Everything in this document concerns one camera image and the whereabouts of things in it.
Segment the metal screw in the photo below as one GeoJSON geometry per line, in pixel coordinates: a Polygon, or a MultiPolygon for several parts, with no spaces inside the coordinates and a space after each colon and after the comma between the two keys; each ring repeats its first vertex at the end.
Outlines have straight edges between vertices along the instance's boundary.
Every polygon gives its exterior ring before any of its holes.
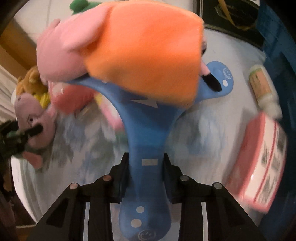
{"type": "Polygon", "coordinates": [[[222,189],[222,184],[221,183],[214,183],[214,188],[216,189],[222,189]]]}
{"type": "Polygon", "coordinates": [[[70,187],[70,189],[73,190],[73,189],[76,189],[78,187],[78,184],[77,183],[71,183],[69,187],[70,187]]]}
{"type": "Polygon", "coordinates": [[[187,182],[187,181],[189,180],[189,177],[186,176],[186,175],[182,175],[182,176],[180,176],[180,180],[181,180],[182,182],[187,182]]]}
{"type": "Polygon", "coordinates": [[[103,176],[103,180],[104,180],[105,182],[109,182],[109,181],[112,180],[112,177],[111,177],[110,175],[105,175],[105,176],[103,176]]]}

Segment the smiley face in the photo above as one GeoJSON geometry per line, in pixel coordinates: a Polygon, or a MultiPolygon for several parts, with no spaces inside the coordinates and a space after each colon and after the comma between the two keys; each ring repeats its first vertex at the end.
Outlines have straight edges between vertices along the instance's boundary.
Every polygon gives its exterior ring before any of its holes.
{"type": "Polygon", "coordinates": [[[151,229],[143,230],[138,235],[138,238],[140,241],[147,241],[147,240],[152,241],[154,240],[155,237],[156,237],[156,233],[151,229]]]}
{"type": "Polygon", "coordinates": [[[223,73],[227,79],[231,79],[232,75],[228,69],[223,69],[223,73]]]}

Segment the green plush object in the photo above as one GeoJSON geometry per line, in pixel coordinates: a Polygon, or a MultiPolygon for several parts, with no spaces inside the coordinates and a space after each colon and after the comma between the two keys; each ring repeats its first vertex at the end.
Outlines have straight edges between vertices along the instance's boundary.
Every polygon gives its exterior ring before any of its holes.
{"type": "Polygon", "coordinates": [[[100,4],[101,2],[88,2],[87,0],[74,0],[70,4],[70,9],[73,11],[72,15],[74,15],[80,12],[85,12],[86,10],[94,8],[100,4]]]}

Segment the brown teddy bear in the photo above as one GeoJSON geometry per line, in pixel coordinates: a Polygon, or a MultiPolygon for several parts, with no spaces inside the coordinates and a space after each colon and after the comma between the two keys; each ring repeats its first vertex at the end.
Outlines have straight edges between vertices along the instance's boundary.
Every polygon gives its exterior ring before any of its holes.
{"type": "Polygon", "coordinates": [[[17,96],[21,95],[22,93],[41,96],[48,92],[47,87],[44,86],[40,80],[40,73],[37,66],[30,68],[24,79],[19,77],[17,82],[18,84],[15,89],[17,96]]]}

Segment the white bottle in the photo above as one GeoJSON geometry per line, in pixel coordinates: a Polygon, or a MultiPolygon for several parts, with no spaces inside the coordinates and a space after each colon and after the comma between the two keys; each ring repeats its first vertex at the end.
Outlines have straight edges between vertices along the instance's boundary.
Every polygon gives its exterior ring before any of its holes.
{"type": "Polygon", "coordinates": [[[250,69],[249,81],[259,108],[273,119],[282,119],[283,114],[279,105],[279,96],[264,66],[254,65],[250,69]]]}

